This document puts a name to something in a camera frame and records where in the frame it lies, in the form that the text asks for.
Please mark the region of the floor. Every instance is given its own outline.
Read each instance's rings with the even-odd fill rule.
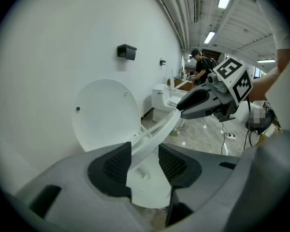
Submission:
[[[150,113],[143,121],[142,125],[148,129],[155,124]],[[222,154],[227,156],[241,156],[245,144],[247,128],[237,119],[219,122],[216,118],[207,116],[204,118],[186,120],[185,124],[177,128],[178,132],[172,131],[163,141],[166,144],[173,144],[193,150]],[[223,131],[235,134],[235,142],[224,140]],[[251,142],[254,145],[258,141],[256,133],[251,134]],[[247,138],[246,147],[250,147]],[[160,230],[165,228],[167,216],[166,209],[147,209],[135,206],[136,210],[155,228]]]

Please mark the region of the white toilet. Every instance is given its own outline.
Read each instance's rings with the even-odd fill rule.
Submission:
[[[180,111],[171,110],[146,129],[132,93],[114,80],[97,80],[83,87],[73,108],[74,133],[85,152],[131,142],[126,185],[131,188],[132,203],[151,209],[168,206],[171,186],[159,165],[157,147],[175,127]]]
[[[151,103],[154,109],[153,121],[159,122],[176,109],[180,99],[186,92],[170,91],[166,84],[156,84],[152,89]],[[175,127],[182,127],[184,120],[180,118]]]

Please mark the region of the person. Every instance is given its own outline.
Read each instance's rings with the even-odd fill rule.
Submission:
[[[197,49],[192,50],[190,58],[194,58],[197,61],[197,65],[196,65],[195,73],[194,73],[196,75],[194,83],[198,83],[198,84],[205,83],[207,79],[207,75],[211,72],[210,59],[205,56],[202,56],[202,53]]]
[[[253,89],[248,97],[251,101],[263,101],[265,94],[276,82],[290,62],[290,28],[279,11],[268,0],[255,0],[273,32],[277,53],[277,67],[262,78],[253,80]]]

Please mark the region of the backpack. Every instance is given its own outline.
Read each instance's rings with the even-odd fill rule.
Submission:
[[[206,62],[206,64],[208,65],[208,69],[210,70],[210,72],[213,72],[213,69],[218,65],[217,61],[214,60],[213,58],[208,58],[208,57],[204,57],[210,60],[210,65],[208,65],[208,63]]]

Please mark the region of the ceiling pipe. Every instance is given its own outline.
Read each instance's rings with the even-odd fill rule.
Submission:
[[[181,31],[181,28],[180,26],[176,26],[176,25],[179,25],[179,21],[178,21],[178,18],[176,17],[176,13],[174,11],[174,8],[173,6],[171,5],[171,2],[170,0],[162,0],[163,3],[166,5],[166,9],[168,10],[169,14],[170,14],[170,17],[172,19],[172,21],[174,22],[175,24],[175,27],[176,27],[176,31],[178,32],[179,35],[182,35],[184,32]]]
[[[175,14],[175,11],[174,11],[174,9],[173,9],[173,6],[171,5],[171,3],[170,3],[170,1],[169,0],[162,0],[164,3],[165,3],[165,5],[166,5],[166,9],[170,9],[171,11],[169,11],[169,13],[170,13],[170,16],[171,16],[171,18],[172,18],[172,15],[171,15],[171,13],[174,15],[174,19],[175,19],[175,23],[178,23],[178,20],[177,20],[177,18],[176,18],[176,14]]]
[[[185,7],[186,7],[186,12],[187,12],[187,18],[188,18],[188,23],[190,23],[190,12],[189,12],[189,7],[188,7],[188,0],[184,0],[185,2]]]
[[[173,20],[172,20],[172,18],[171,18],[171,16],[170,16],[168,10],[166,9],[166,7],[165,7],[165,5],[164,5],[164,3],[163,3],[162,0],[158,0],[158,1],[160,2],[161,6],[163,7],[164,11],[166,12],[166,14],[167,14],[167,16],[168,16],[168,18],[169,18],[169,20],[170,20],[170,22],[171,22],[171,24],[172,24],[172,26],[173,26],[175,32],[176,32],[178,38],[179,38],[181,48],[184,48],[184,45],[183,45],[182,39],[181,39],[181,37],[179,36],[179,34],[178,34],[178,32],[177,32],[176,26],[175,26],[175,24],[174,24],[174,22],[173,22]]]
[[[184,24],[183,24],[182,16],[180,15],[179,7],[178,7],[178,4],[177,4],[176,0],[171,0],[171,2],[172,2],[172,5],[173,5],[173,7],[175,9],[176,17],[178,18],[179,25],[180,25],[180,28],[182,30],[183,43],[184,43],[184,46],[185,46],[184,48],[186,49],[187,48],[187,43],[186,43],[185,30],[184,30]]]
[[[211,2],[211,8],[209,10],[208,17],[207,17],[207,24],[206,24],[206,27],[204,28],[204,31],[203,31],[203,34],[202,34],[202,38],[200,39],[199,47],[201,47],[202,44],[203,44],[202,43],[203,42],[203,37],[204,37],[205,31],[207,30],[207,27],[209,25],[209,18],[210,18],[211,14],[212,14],[213,3],[214,3],[214,0],[212,0],[212,2]]]
[[[180,7],[182,8],[183,16],[184,16],[184,24],[186,28],[186,37],[187,37],[187,49],[189,49],[189,28],[188,28],[188,19],[187,19],[187,11],[185,0],[179,0]]]

